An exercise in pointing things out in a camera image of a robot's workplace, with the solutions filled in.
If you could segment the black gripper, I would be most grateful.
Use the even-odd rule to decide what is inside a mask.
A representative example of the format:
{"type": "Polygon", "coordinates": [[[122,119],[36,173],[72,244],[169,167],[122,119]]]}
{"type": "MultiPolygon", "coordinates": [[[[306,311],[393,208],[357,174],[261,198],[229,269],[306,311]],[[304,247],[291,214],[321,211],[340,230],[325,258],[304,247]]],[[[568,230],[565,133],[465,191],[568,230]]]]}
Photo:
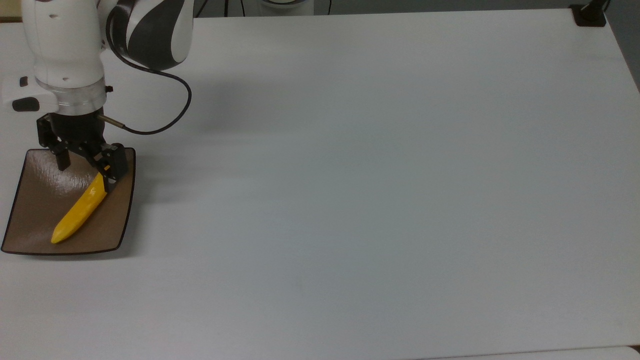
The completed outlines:
{"type": "Polygon", "coordinates": [[[103,108],[73,116],[48,112],[36,120],[36,129],[39,145],[51,150],[61,172],[70,167],[70,149],[82,148],[95,154],[90,155],[92,167],[98,171],[103,189],[109,194],[128,173],[129,166],[125,147],[120,143],[106,143],[105,122],[98,117],[103,114],[103,108]]]}

